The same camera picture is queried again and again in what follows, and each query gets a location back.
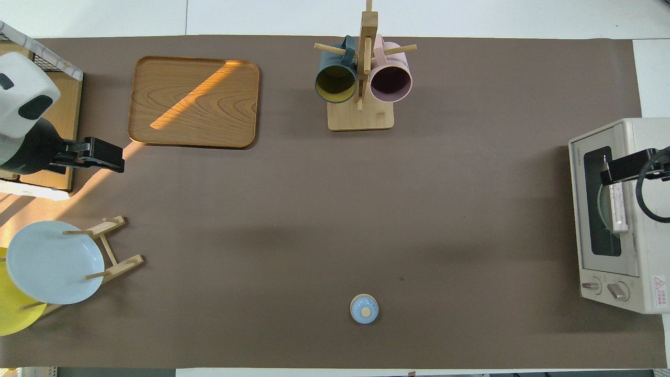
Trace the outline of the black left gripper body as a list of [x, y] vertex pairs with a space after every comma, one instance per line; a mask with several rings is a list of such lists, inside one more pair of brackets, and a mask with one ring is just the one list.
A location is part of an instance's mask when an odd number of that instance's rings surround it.
[[124, 149], [97, 138], [64, 141], [65, 149], [58, 152], [51, 162], [51, 170], [65, 173], [67, 167], [88, 169], [98, 167], [124, 173]]

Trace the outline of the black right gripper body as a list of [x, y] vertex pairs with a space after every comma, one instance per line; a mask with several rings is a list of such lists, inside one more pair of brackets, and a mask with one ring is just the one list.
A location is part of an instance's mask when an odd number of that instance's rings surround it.
[[644, 149], [614, 160], [605, 157], [605, 169], [600, 173], [601, 185], [610, 186], [638, 179], [644, 165], [656, 153], [657, 149]]

